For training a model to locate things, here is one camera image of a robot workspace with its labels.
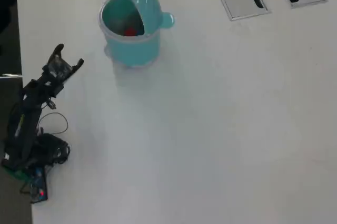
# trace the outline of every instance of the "red object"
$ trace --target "red object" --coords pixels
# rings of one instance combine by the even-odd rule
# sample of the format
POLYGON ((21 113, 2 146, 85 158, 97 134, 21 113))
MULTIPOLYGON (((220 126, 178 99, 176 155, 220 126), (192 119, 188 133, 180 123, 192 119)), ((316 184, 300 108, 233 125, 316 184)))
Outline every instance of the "red object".
POLYGON ((137 31, 134 30, 133 28, 128 28, 125 32, 124 32, 124 36, 136 36, 137 31))

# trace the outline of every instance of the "black cable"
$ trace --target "black cable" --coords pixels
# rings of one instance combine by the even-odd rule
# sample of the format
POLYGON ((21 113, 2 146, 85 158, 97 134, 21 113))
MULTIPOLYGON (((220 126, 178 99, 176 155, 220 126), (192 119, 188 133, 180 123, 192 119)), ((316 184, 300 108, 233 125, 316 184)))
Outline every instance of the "black cable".
POLYGON ((25 194, 25 195, 31 194, 29 191, 23 190, 23 189, 25 189, 25 187, 28 185, 29 182, 31 182, 31 180, 25 181, 24 184, 21 186, 20 191, 19 191, 21 194, 25 194))
POLYGON ((58 115, 61 115, 61 116, 65 119, 65 122, 67 123, 67 127, 66 127, 63 131, 51 133, 51 135, 62 134, 62 133, 64 133, 64 132, 66 132, 66 131, 68 130, 68 127, 69 127, 68 120, 67 120, 67 118, 66 118, 63 114, 61 114, 61 113, 59 113, 59 112, 52 112, 52 113, 48 113, 48 114, 42 116, 41 119, 38 121, 37 128, 39 128, 39 125, 40 125, 40 123, 41 123, 41 121, 42 121, 43 118, 45 118, 45 117, 48 116, 48 115, 52 115, 52 114, 58 114, 58 115))

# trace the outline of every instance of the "white tabletop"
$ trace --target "white tabletop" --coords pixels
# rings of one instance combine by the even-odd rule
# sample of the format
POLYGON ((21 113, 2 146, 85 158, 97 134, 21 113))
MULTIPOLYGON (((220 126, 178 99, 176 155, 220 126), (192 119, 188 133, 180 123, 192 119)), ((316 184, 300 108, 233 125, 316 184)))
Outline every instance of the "white tabletop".
POLYGON ((220 0, 160 0, 176 25, 137 70, 104 54, 104 1, 18 0, 24 83, 58 43, 85 60, 55 100, 72 152, 34 224, 337 222, 336 0, 234 22, 220 0))

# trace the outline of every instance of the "teal cup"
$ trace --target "teal cup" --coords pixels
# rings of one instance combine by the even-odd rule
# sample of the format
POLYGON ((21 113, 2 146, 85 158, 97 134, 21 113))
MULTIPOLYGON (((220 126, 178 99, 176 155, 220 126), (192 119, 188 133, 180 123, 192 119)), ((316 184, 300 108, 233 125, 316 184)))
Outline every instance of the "teal cup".
POLYGON ((158 0, 107 0, 99 24, 114 59, 128 67, 151 63, 160 51, 160 29, 171 28, 174 17, 158 0))

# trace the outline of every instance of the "container handle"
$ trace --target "container handle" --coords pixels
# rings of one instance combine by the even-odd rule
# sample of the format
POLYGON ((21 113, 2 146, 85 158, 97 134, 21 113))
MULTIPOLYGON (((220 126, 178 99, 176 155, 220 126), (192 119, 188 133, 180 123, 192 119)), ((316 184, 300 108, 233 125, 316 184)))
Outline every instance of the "container handle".
POLYGON ((161 28, 171 28, 174 25, 174 16, 171 13, 163 12, 163 23, 161 28))

